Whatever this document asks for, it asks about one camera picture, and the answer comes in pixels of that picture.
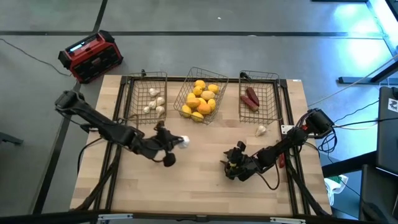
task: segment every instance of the gray floor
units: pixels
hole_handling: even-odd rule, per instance
[[[93,29],[101,1],[0,0],[0,30]],[[378,32],[365,4],[296,1],[143,1],[109,0],[101,29],[118,31],[286,31]],[[67,73],[58,51],[80,40],[77,36],[1,36]],[[109,74],[128,74],[142,68],[184,76],[190,67],[202,67],[230,77],[240,70],[276,72],[281,78],[303,80],[307,102],[317,101],[344,86],[339,76],[362,77],[391,54],[381,39],[319,37],[196,37],[116,36],[123,64]],[[56,74],[0,42],[0,131],[25,140],[23,146],[0,145],[0,216],[20,215],[32,209],[61,116],[53,109],[72,77]],[[101,79],[81,92],[93,106]],[[378,86],[354,86],[316,105],[332,119],[378,98]],[[377,105],[340,123],[373,119]],[[346,159],[373,151],[376,128],[337,130],[338,147],[331,155]],[[70,125],[44,212],[66,211],[76,181],[76,160],[87,134]],[[351,198],[349,203],[357,203]]]

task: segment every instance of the wooden table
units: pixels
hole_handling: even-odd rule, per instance
[[[96,110],[112,118],[121,76],[107,75],[103,80]],[[295,122],[307,111],[307,103],[300,80],[287,80],[292,114]],[[234,147],[238,140],[247,144],[246,153],[280,140],[278,122],[267,127],[265,135],[254,136],[257,124],[239,122],[238,84],[229,83],[216,119],[208,126],[182,118],[173,109],[182,82],[167,83],[166,128],[174,135],[187,135],[191,142],[187,149],[175,148],[177,162],[172,167],[156,164],[143,156],[123,150],[118,179],[113,197],[113,212],[142,212],[195,215],[250,215],[289,216],[292,214],[285,169],[280,170],[281,183],[277,190],[268,189],[260,177],[254,175],[245,182],[225,177],[224,151]],[[141,125],[147,137],[155,134],[154,124]],[[88,142],[98,138],[90,133]],[[77,178],[71,208],[77,207],[97,184],[106,142],[86,149]],[[301,152],[306,185],[317,202],[331,213],[323,181],[318,152],[307,145]],[[277,182],[275,168],[264,177],[271,186]],[[302,213],[300,191],[296,187],[299,212]],[[104,188],[103,197],[108,192]]]

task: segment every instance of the wire basket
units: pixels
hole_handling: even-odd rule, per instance
[[[259,98],[259,109],[253,112],[241,100],[246,95],[246,88],[253,88]],[[278,114],[277,103],[280,103],[279,76],[276,73],[243,70],[239,76],[239,120],[247,123],[271,124],[282,119]]]
[[[142,70],[141,73],[132,73],[129,76],[134,77],[132,79],[134,80],[134,86],[129,109],[129,118],[131,118],[132,122],[138,124],[156,124],[158,121],[164,121],[167,113],[167,73],[145,72]],[[159,90],[160,93],[154,97],[150,96],[149,89],[151,88]],[[144,113],[144,108],[148,106],[149,102],[156,100],[160,96],[165,100],[165,103],[162,105],[165,109],[164,113],[160,117],[157,117],[155,110]]]
[[[218,112],[218,109],[220,108],[221,100],[223,99],[229,78],[224,75],[220,75],[202,68],[192,67],[189,70],[189,73],[185,78],[185,81],[174,103],[174,109],[177,110],[181,116],[184,116],[184,114],[189,116],[189,114],[183,112],[181,108],[187,101],[187,95],[192,92],[194,87],[194,82],[197,80],[205,81],[206,86],[214,84],[218,85],[219,87],[219,92],[214,97],[214,100],[216,101],[216,108],[214,109],[213,112],[211,112],[211,114],[204,115],[204,118],[202,120],[202,123],[210,124],[214,120]]]

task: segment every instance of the red sweet potato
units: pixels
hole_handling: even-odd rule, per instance
[[[259,109],[259,107],[253,101],[251,101],[248,97],[241,96],[241,100],[244,102],[244,104],[246,104],[249,107],[249,109],[251,111],[256,112]]]
[[[246,94],[248,95],[249,99],[253,101],[257,106],[260,106],[259,98],[257,97],[256,93],[254,92],[253,88],[248,87],[246,89]]]

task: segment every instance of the radio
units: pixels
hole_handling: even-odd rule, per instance
[[[111,34],[100,30],[60,51],[58,59],[80,83],[86,84],[120,65],[123,57]]]

